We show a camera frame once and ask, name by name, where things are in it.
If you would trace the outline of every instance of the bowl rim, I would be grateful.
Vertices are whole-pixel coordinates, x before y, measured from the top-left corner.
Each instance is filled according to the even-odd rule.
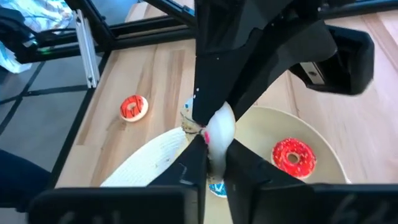
[[[333,147],[329,144],[329,142],[328,142],[328,141],[327,141],[327,140],[326,140],[326,139],[325,139],[313,126],[309,125],[307,122],[305,122],[303,119],[299,118],[298,116],[296,116],[296,115],[294,115],[294,114],[291,114],[291,113],[288,113],[288,112],[285,112],[285,111],[282,111],[282,110],[280,110],[280,109],[272,108],[272,107],[269,107],[269,106],[258,106],[258,105],[254,105],[254,106],[250,107],[250,108],[248,109],[248,111],[249,111],[251,108],[266,109],[266,110],[271,110],[271,111],[275,111],[275,112],[278,112],[278,113],[282,113],[282,114],[284,114],[284,115],[290,116],[291,118],[300,121],[302,124],[306,125],[306,127],[310,128],[318,137],[320,137],[320,139],[326,144],[326,146],[329,148],[329,150],[331,151],[331,153],[332,153],[333,156],[335,157],[335,159],[336,159],[336,161],[337,161],[337,164],[338,164],[338,166],[340,167],[340,170],[341,170],[342,173],[343,173],[343,176],[344,176],[344,178],[345,178],[346,184],[351,183],[351,181],[347,178],[346,171],[344,170],[344,167],[343,167],[343,165],[342,165],[342,163],[341,163],[339,157],[337,156],[335,150],[334,150]]]

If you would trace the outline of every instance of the gray floor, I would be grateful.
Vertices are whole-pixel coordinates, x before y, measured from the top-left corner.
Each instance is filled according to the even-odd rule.
[[[92,0],[108,24],[123,22],[136,0]],[[29,91],[86,85],[81,57],[35,63],[32,69],[18,75],[0,77],[0,101],[17,96],[41,67]],[[52,170],[85,91],[56,93],[23,98],[14,116],[0,135],[0,149],[28,159],[46,170]],[[0,122],[15,101],[0,105]],[[0,209],[1,224],[23,224],[25,214],[13,209]]]

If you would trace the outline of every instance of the red frosted donut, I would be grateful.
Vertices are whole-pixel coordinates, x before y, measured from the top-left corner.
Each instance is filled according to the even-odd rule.
[[[148,101],[140,95],[129,96],[120,106],[120,115],[128,122],[138,121],[143,118],[147,112]]]
[[[310,146],[298,139],[287,138],[275,145],[271,162],[280,170],[305,179],[314,171],[317,158]]]

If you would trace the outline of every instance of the wooden table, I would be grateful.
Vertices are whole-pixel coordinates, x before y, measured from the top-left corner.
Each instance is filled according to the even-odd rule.
[[[179,3],[193,7],[191,0]],[[143,2],[132,7],[126,21],[160,15]],[[366,92],[354,97],[318,93],[286,72],[256,104],[311,124],[333,146],[353,182],[398,182],[398,12],[328,23],[372,36],[375,78]],[[194,71],[194,40],[112,52],[57,187],[99,186],[147,141],[179,126],[178,111],[192,94]],[[150,111],[143,120],[126,124],[119,119],[119,106],[133,94],[145,96]]]

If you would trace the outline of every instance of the red donut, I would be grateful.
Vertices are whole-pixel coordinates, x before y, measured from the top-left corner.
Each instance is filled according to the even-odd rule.
[[[287,138],[275,145],[271,162],[293,177],[305,179],[314,171],[317,158],[310,146],[298,139]]]

